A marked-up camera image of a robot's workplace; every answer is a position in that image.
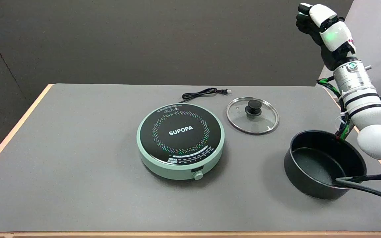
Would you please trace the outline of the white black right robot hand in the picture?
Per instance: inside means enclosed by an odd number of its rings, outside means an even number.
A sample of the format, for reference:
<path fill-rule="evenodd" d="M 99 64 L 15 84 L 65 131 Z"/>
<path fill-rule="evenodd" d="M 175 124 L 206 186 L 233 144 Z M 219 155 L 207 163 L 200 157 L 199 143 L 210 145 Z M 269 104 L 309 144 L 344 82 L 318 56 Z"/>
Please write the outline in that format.
<path fill-rule="evenodd" d="M 356 60 L 356 47 L 345 18 L 329 7 L 300 3 L 295 25 L 321 48 L 321 57 L 328 70 L 334 71 Z"/>

